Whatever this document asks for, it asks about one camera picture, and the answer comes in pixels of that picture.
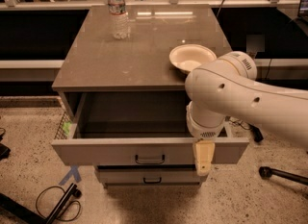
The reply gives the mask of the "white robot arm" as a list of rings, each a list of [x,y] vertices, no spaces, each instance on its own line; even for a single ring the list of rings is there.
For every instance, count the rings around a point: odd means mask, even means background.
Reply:
[[[187,76],[187,126],[196,138],[192,148],[198,175],[209,174],[215,139],[227,116],[308,148],[308,91],[266,85],[256,77],[254,60],[240,51],[202,64]]]

